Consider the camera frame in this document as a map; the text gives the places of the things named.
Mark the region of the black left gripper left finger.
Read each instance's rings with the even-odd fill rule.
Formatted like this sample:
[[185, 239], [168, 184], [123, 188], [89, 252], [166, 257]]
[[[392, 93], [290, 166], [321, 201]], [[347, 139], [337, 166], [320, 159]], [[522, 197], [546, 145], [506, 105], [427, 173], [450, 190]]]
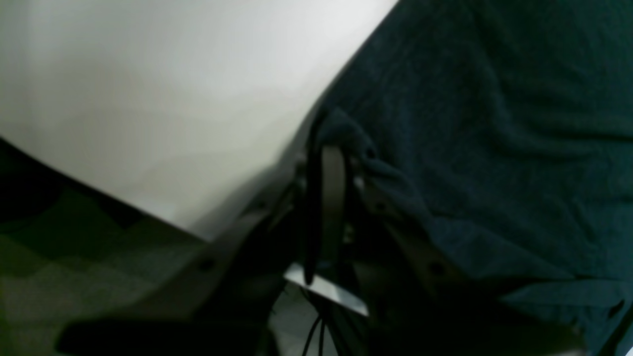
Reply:
[[200, 255], [149, 296], [63, 329], [69, 356], [277, 356], [268, 326], [292, 263], [315, 282], [342, 240], [347, 157], [337, 146], [301, 156], [275, 185]]

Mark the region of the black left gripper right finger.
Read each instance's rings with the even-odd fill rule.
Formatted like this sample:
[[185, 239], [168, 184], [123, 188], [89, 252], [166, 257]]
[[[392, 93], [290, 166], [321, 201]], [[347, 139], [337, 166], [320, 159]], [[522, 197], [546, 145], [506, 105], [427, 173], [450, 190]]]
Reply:
[[369, 356], [587, 356], [573, 326], [542, 322], [472, 281], [362, 172], [348, 179], [352, 264]]

